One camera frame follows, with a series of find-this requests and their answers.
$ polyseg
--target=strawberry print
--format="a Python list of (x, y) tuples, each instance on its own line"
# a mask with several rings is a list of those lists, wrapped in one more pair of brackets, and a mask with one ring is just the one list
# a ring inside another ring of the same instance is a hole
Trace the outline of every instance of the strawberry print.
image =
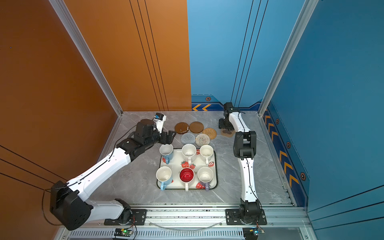
[(182, 166), (183, 168), (186, 168), (186, 167), (189, 167), (189, 164), (188, 164), (188, 162), (186, 162), (186, 161), (182, 161), (182, 162), (181, 162), (181, 166)]
[(198, 182), (196, 185), (196, 189), (205, 189), (205, 185), (202, 182)]

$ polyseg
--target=gray marble tabletop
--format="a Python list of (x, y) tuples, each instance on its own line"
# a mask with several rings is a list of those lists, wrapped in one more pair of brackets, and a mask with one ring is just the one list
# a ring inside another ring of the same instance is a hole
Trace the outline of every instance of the gray marble tabletop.
[[(124, 112), (121, 123), (109, 147), (112, 151), (117, 141), (128, 129), (141, 119), (152, 119), (156, 112)], [(165, 190), (156, 185), (156, 171), (160, 163), (160, 144), (140, 155), (133, 162), (118, 170), (91, 195), (92, 200), (114, 200), (121, 198), (130, 204), (163, 204), (163, 203), (226, 203), (238, 204), (241, 196), (241, 176), (237, 159), (233, 155), (233, 139), (220, 134), (218, 121), (223, 118), (222, 111), (164, 111), (167, 116), (164, 129), (174, 130), (179, 122), (188, 124), (199, 121), (204, 127), (217, 131), (217, 137), (210, 145), (217, 155), (218, 186), (214, 190)], [(264, 204), (290, 204), (291, 200), (283, 188), (271, 152), (266, 144), (257, 113), (247, 111), (243, 119), (251, 130), (257, 134), (257, 153), (254, 162), (255, 188), (257, 196)], [(177, 134), (174, 148), (181, 148), (181, 135)]]

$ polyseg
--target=orange wall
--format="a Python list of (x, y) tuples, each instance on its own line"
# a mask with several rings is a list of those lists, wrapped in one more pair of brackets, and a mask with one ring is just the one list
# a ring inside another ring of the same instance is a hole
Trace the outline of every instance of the orange wall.
[(0, 147), (1, 239), (51, 239), (41, 189), (92, 166), (117, 116), (49, 1), (3, 0), (0, 22), (0, 145), (41, 166)]
[(65, 0), (124, 111), (190, 110), (186, 0)]

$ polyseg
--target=white tray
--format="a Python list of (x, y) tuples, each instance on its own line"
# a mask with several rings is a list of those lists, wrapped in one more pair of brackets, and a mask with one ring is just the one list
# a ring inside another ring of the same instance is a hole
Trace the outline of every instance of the white tray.
[[(172, 170), (172, 183), (170, 183), (166, 189), (183, 189), (185, 190), (185, 183), (183, 183), (180, 180), (179, 174), (180, 171), (183, 169), (183, 166), (181, 166), (181, 163), (184, 161), (184, 156), (181, 153), (181, 148), (174, 149), (173, 158), (171, 161), (169, 161), (169, 164), (166, 164), (162, 157), (160, 157), (160, 167), (167, 166)], [(214, 151), (214, 155), (212, 156), (211, 160), (209, 161), (209, 165), (207, 166), (205, 164), (205, 160), (203, 160), (203, 157), (200, 155), (200, 149), (197, 150), (198, 155), (195, 161), (192, 162), (192, 164), (195, 165), (195, 168), (193, 169), (195, 176), (191, 183), (188, 184), (189, 189), (198, 189), (196, 188), (196, 185), (200, 182), (199, 178), (197, 177), (197, 172), (202, 167), (210, 167), (214, 173), (214, 177), (212, 181), (209, 183), (209, 189), (214, 189), (217, 187), (217, 166), (216, 166), (216, 152)], [(160, 188), (161, 182), (157, 181), (157, 186)]]

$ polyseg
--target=strawberry tray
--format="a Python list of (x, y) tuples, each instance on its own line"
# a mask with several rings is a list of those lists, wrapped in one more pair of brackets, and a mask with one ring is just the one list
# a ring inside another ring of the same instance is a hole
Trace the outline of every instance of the strawberry tray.
[[(169, 164), (165, 163), (165, 160), (160, 157), (160, 167), (169, 167), (172, 170), (172, 183), (168, 184), (165, 189), (180, 189), (185, 191), (185, 183), (183, 183), (180, 180), (179, 174), (180, 171), (185, 168), (185, 167), (190, 167), (194, 173), (195, 177), (193, 178), (192, 182), (188, 184), (189, 189), (203, 189), (205, 190), (204, 184), (202, 184), (199, 181), (199, 178), (197, 177), (197, 172), (199, 171), (200, 168), (202, 167), (209, 167), (212, 169), (214, 173), (214, 177), (212, 181), (209, 183), (209, 189), (215, 189), (218, 185), (218, 180), (217, 180), (217, 166), (216, 166), (216, 152), (214, 151), (214, 155), (209, 161), (209, 164), (205, 164), (205, 159), (200, 155), (200, 149), (197, 150), (197, 158), (195, 161), (192, 162), (192, 165), (188, 165), (188, 161), (184, 161), (184, 156), (181, 153), (181, 148), (179, 149), (174, 149), (174, 154), (172, 160), (169, 161)], [(157, 187), (160, 188), (161, 182), (157, 181)]]

